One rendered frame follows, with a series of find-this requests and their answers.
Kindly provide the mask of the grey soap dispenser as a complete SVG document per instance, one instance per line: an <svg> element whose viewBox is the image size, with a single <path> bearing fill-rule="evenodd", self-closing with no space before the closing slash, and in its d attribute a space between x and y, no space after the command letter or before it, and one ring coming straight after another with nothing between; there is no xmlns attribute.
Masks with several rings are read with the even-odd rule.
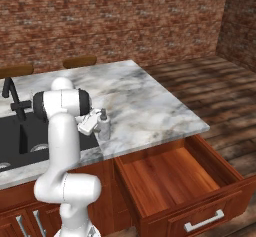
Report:
<svg viewBox="0 0 256 237"><path fill-rule="evenodd" d="M111 121L109 116L107 115L105 108L101 109L97 122L98 122L98 128L99 128L99 133L98 133L99 139L103 141L109 140Z"/></svg>

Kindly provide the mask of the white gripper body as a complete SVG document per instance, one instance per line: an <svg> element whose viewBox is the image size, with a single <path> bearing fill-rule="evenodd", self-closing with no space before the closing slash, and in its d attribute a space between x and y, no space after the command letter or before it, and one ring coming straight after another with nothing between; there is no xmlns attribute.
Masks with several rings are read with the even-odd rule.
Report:
<svg viewBox="0 0 256 237"><path fill-rule="evenodd" d="M77 118L77 123L78 131L83 135L89 136L92 132L100 131L97 114L79 116Z"/></svg>

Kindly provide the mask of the wooden island cabinet body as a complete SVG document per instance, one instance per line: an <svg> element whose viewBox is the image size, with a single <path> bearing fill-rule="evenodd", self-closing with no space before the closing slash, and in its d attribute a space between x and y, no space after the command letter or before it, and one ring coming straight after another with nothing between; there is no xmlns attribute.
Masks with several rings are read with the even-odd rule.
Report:
<svg viewBox="0 0 256 237"><path fill-rule="evenodd" d="M31 237L35 233L26 208L38 202L33 194L34 181L23 173L0 173L0 216L23 216ZM113 161L106 160L73 170L73 173L97 175L102 183L100 198L88 207L92 223L102 237L139 237L113 175Z"/></svg>

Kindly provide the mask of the wooden cupboard door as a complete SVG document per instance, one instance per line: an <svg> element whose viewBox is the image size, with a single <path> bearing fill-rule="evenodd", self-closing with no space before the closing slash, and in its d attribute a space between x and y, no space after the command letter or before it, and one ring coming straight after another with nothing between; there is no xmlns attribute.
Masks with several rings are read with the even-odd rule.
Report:
<svg viewBox="0 0 256 237"><path fill-rule="evenodd" d="M16 216L18 215L7 214L0 216L0 237L24 237L16 221ZM23 216L22 223L28 235L27 237L31 237L29 231L27 230L25 221L23 220Z"/></svg>
<svg viewBox="0 0 256 237"><path fill-rule="evenodd" d="M46 237L54 237L61 228L61 218L59 214L59 205L35 203L26 208L29 220L34 228L35 233L32 237L42 237L36 219L32 213L34 210L39 210L40 220L43 227L46 229Z"/></svg>

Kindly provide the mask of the black sink basin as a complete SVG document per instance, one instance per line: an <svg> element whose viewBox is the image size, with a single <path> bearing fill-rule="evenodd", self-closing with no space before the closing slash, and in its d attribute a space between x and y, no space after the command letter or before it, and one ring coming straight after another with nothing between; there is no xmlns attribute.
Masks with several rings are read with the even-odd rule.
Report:
<svg viewBox="0 0 256 237"><path fill-rule="evenodd" d="M80 133L75 117L68 113L57 113L46 121L32 112L23 122L16 115L0 118L0 172L45 160L63 171L102 159L95 135Z"/></svg>

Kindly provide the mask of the open wooden drawer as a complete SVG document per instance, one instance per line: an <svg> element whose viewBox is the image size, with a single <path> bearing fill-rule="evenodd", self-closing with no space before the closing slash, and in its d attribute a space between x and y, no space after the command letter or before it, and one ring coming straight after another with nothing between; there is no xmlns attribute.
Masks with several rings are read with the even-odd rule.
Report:
<svg viewBox="0 0 256 237"><path fill-rule="evenodd" d="M241 215L256 190L200 135L117 157L114 176L140 237L195 237ZM184 230L218 209L222 219Z"/></svg>

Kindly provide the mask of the black sink tap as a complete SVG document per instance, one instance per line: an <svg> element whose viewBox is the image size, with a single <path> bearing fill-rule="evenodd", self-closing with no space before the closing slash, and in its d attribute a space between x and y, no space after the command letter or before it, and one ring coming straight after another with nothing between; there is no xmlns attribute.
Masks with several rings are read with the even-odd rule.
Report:
<svg viewBox="0 0 256 237"><path fill-rule="evenodd" d="M11 110L16 112L20 122L25 121L25 109L31 108L32 102L30 100L20 101L12 78L6 77L3 85L2 97L8 98L9 96L12 96L13 98L13 102L10 104Z"/></svg>

